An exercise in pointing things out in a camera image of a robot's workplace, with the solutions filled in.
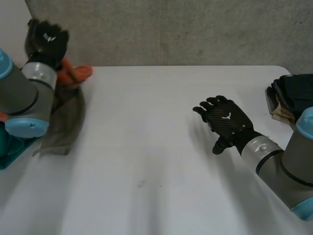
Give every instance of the light blue joint cap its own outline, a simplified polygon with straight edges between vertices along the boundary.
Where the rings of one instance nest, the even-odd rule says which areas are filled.
[[[303,136],[313,140],[313,107],[303,112],[297,121],[296,128]]]
[[[0,48],[0,80],[5,78],[12,69],[13,62],[11,58]]]
[[[35,118],[13,118],[5,122],[5,130],[12,136],[34,138],[43,136],[49,127],[49,122]]]
[[[313,197],[310,197],[290,209],[300,219],[309,221],[313,219]]]

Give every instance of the teal bin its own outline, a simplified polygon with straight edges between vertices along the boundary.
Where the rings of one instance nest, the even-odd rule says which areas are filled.
[[[8,134],[0,122],[0,170],[6,169],[38,138],[22,139]]]

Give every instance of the stack of folded clothes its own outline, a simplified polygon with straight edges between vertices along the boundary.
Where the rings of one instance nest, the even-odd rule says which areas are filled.
[[[313,74],[281,76],[266,89],[266,97],[273,119],[294,124],[313,106]]]

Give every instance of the folded black clothing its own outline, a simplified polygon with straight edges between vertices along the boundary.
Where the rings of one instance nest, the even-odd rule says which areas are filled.
[[[274,80],[272,88],[282,105],[298,119],[304,110],[313,106],[313,74],[284,75]]]

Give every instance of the gray concrete wall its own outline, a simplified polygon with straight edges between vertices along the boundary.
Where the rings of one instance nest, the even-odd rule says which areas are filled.
[[[280,65],[313,72],[312,0],[26,0],[73,64]]]

